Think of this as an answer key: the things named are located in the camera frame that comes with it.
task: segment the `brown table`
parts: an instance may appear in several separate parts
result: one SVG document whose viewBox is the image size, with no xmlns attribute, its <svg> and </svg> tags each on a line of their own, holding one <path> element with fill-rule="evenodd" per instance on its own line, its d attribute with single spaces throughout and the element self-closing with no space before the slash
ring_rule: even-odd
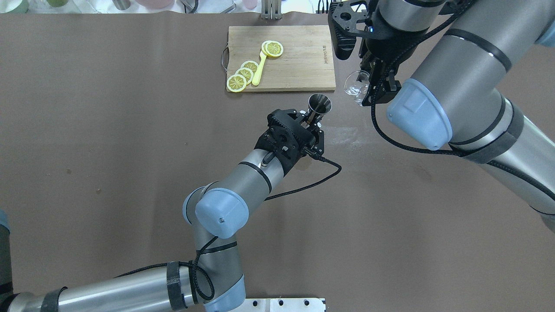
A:
<svg viewBox="0 0 555 312">
<path fill-rule="evenodd" d="M 194 257 L 181 204 L 226 176 L 275 108 L 310 93 L 230 94 L 228 26 L 326 16 L 114 14 L 0 17 L 0 203 L 16 291 L 45 293 Z M 405 62 L 403 81 L 438 38 Z M 552 50 L 534 47 L 500 90 L 555 137 Z M 336 178 L 267 202 L 238 232 L 247 294 L 319 296 L 328 311 L 549 311 L 555 236 L 520 198 L 453 157 L 382 140 L 343 93 L 335 59 L 323 121 Z M 406 135 L 385 121 L 404 143 Z M 276 192 L 331 166 L 304 159 Z M 192 311 L 202 311 L 195 307 Z"/>
</svg>

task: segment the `pink object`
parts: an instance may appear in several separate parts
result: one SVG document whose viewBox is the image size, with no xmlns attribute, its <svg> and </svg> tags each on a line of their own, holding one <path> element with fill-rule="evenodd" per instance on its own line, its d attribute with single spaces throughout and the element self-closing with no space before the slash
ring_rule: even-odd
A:
<svg viewBox="0 0 555 312">
<path fill-rule="evenodd" d="M 258 0 L 243 0 L 245 8 L 252 10 L 258 5 Z"/>
<path fill-rule="evenodd" d="M 174 0 L 136 0 L 141 6 L 147 9 L 161 9 L 169 6 Z"/>
</svg>

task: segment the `yellow knife handle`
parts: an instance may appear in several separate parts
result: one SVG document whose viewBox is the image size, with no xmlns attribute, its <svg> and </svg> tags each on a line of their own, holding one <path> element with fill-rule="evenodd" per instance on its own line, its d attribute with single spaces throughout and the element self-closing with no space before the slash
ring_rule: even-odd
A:
<svg viewBox="0 0 555 312">
<path fill-rule="evenodd" d="M 258 68 L 256 69 L 256 73 L 254 73 L 253 77 L 253 85 L 260 84 L 260 78 L 262 77 L 262 67 L 264 67 L 264 63 L 266 62 L 266 54 L 260 51 L 260 64 L 258 64 Z"/>
</svg>

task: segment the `wooden cutting board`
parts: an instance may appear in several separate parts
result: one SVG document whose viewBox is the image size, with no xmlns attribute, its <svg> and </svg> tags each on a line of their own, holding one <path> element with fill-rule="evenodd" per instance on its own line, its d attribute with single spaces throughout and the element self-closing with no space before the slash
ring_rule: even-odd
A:
<svg viewBox="0 0 555 312">
<path fill-rule="evenodd" d="M 259 63 L 260 46 L 266 40 L 279 41 L 284 52 L 266 59 L 260 84 L 248 85 L 243 92 L 335 90 L 333 47 L 326 25 L 230 26 L 227 78 L 245 61 Z"/>
</svg>

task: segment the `light blue cap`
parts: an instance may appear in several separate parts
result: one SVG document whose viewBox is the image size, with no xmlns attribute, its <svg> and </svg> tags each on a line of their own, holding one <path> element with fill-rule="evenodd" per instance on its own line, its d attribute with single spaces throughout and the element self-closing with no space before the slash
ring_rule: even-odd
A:
<svg viewBox="0 0 555 312">
<path fill-rule="evenodd" d="M 555 47 L 555 22 L 553 22 L 546 32 L 536 40 L 536 44 L 551 48 Z"/>
<path fill-rule="evenodd" d="M 191 220 L 189 220 L 189 217 L 187 217 L 187 204 L 189 203 L 189 199 L 191 199 L 191 196 L 193 196 L 193 194 L 195 194 L 196 191 L 198 191 L 199 189 L 201 189 L 203 187 L 200 187 L 194 191 L 191 192 L 191 194 L 189 194 L 187 196 L 187 198 L 185 198 L 185 201 L 183 202 L 183 218 L 185 219 L 185 221 L 187 221 L 187 223 L 191 224 Z"/>
<path fill-rule="evenodd" d="M 249 207 L 232 190 L 214 188 L 196 204 L 196 218 L 204 228 L 219 238 L 230 238 L 249 220 Z"/>
<path fill-rule="evenodd" d="M 0 225 L 4 226 L 9 231 L 8 215 L 2 209 L 0 209 Z"/>
<path fill-rule="evenodd" d="M 204 304 L 204 309 L 206 309 L 206 312 L 228 312 L 243 304 L 245 298 L 245 276 L 243 275 L 235 285 L 221 296 Z"/>
<path fill-rule="evenodd" d="M 387 108 L 387 117 L 430 150 L 439 149 L 453 137 L 451 123 L 436 97 L 412 78 Z"/>
</svg>

